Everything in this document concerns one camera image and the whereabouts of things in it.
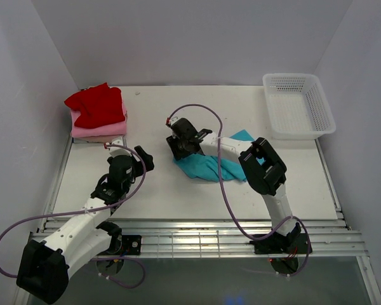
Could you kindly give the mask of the teal t shirt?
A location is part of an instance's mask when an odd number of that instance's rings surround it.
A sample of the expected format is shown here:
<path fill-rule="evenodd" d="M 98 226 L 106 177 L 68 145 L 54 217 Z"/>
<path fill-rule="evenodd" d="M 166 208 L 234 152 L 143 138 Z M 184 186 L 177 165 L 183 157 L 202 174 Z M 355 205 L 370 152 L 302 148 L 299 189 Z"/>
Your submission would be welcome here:
<path fill-rule="evenodd" d="M 219 182 L 217 157 L 192 154 L 181 160 L 173 158 L 173 162 L 191 179 L 199 178 L 211 182 Z M 221 169 L 223 180 L 246 182 L 243 169 L 238 163 L 221 159 Z"/>

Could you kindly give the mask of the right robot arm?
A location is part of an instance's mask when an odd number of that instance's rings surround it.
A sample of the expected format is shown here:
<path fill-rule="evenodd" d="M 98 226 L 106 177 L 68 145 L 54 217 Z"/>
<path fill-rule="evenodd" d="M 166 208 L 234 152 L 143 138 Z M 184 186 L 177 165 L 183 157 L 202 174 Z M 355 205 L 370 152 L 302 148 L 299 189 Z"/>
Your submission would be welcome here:
<path fill-rule="evenodd" d="M 166 126 L 171 136 L 166 141 L 176 160 L 191 155 L 216 157 L 218 161 L 237 163 L 248 185 L 262 196 L 271 218 L 267 234 L 248 234 L 239 224 L 237 228 L 250 239 L 257 254 L 311 253 L 308 232 L 291 211 L 286 195 L 287 167 L 270 143 L 260 137 L 254 141 L 221 137 L 209 129 L 197 131 L 185 118 L 169 118 Z"/>

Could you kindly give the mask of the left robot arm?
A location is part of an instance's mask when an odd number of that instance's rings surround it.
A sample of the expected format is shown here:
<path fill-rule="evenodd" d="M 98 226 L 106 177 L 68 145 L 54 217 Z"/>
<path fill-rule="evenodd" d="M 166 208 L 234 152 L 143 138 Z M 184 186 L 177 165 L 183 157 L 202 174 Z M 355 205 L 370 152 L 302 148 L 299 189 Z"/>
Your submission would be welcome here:
<path fill-rule="evenodd" d="M 42 241 L 25 246 L 17 274 L 17 286 L 53 304 L 65 292 L 69 280 L 98 254 L 112 255 L 122 266 L 128 254 L 121 228 L 109 217 L 121 206 L 136 178 L 154 169 L 154 160 L 141 146 L 125 153 L 117 144 L 109 147 L 109 171 L 78 214 Z"/>

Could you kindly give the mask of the beige folded t shirt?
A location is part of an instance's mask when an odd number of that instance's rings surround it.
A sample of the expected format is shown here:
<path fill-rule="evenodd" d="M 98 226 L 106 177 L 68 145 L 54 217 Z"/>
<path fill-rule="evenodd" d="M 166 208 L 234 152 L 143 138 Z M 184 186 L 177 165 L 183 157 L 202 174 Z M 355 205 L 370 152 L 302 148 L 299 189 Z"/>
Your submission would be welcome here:
<path fill-rule="evenodd" d="M 109 143 L 115 139 L 124 138 L 124 135 L 104 135 L 104 136 L 93 136 L 93 137 L 73 137 L 72 142 L 75 144 L 87 144 L 87 143 Z"/>

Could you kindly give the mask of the pink folded t shirt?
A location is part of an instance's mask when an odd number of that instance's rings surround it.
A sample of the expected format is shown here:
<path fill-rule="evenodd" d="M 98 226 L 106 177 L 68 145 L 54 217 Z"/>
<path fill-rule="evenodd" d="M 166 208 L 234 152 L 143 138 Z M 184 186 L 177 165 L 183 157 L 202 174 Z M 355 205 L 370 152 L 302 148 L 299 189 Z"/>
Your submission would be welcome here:
<path fill-rule="evenodd" d="M 79 111 L 70 110 L 70 116 L 72 120 L 71 135 L 72 137 L 75 137 L 75 138 L 126 135 L 126 132 L 127 132 L 127 120 L 110 124 L 110 125 L 104 125 L 98 128 L 87 129 L 87 128 L 76 127 L 74 125 L 74 123 L 80 116 Z"/>

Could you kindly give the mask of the red folded t shirt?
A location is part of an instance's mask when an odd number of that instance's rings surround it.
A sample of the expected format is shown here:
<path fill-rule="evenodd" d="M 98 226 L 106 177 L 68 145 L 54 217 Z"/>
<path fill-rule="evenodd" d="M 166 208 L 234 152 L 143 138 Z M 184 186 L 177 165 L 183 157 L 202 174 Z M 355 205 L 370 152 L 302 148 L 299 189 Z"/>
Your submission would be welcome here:
<path fill-rule="evenodd" d="M 71 95 L 65 105 L 80 115 L 74 125 L 78 128 L 94 129 L 125 121 L 121 90 L 107 83 L 81 90 Z"/>

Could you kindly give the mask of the white plastic basket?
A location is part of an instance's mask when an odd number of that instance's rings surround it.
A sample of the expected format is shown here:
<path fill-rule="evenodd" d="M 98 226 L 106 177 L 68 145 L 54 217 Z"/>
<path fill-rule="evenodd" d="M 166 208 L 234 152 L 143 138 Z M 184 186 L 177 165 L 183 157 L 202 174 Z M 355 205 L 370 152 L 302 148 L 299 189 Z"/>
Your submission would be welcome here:
<path fill-rule="evenodd" d="M 317 76 L 271 73 L 262 81 L 275 139 L 316 140 L 335 132 L 335 120 Z"/>

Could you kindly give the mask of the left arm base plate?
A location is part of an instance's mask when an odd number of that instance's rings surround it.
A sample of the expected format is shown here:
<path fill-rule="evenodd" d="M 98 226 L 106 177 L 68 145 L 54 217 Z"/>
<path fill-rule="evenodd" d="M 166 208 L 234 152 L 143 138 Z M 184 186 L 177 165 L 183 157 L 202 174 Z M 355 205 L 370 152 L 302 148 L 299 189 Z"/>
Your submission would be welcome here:
<path fill-rule="evenodd" d="M 141 235 L 118 235 L 112 237 L 107 250 L 111 255 L 140 255 L 142 247 Z"/>

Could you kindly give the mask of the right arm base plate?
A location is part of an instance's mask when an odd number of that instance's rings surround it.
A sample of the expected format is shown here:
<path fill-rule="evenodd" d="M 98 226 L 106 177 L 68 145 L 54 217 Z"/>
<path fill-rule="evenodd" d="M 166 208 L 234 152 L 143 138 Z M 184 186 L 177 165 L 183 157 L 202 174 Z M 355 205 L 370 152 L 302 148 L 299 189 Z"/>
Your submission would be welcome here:
<path fill-rule="evenodd" d="M 249 244 L 253 245 L 255 254 L 306 254 L 308 251 L 312 253 L 305 233 L 293 237 L 274 233 L 261 241 L 250 240 Z"/>

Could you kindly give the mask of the aluminium frame rail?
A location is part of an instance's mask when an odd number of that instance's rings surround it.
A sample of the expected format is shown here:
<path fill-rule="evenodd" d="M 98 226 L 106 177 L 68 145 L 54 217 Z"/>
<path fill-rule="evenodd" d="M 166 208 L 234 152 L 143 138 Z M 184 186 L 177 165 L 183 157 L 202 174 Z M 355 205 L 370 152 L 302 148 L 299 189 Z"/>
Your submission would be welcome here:
<path fill-rule="evenodd" d="M 231 220 L 216 183 L 187 178 L 164 142 L 147 141 L 156 161 L 137 192 L 113 216 L 124 234 L 142 237 L 144 283 L 133 290 L 108 284 L 87 265 L 72 279 L 60 304 L 381 304 L 368 249 L 345 222 L 317 140 L 287 141 L 282 154 L 292 170 L 313 167 L 308 191 L 288 189 L 312 242 L 299 255 L 300 274 L 285 278 L 257 255 L 243 231 L 266 233 L 265 205 L 246 184 L 225 190 L 240 226 Z"/>

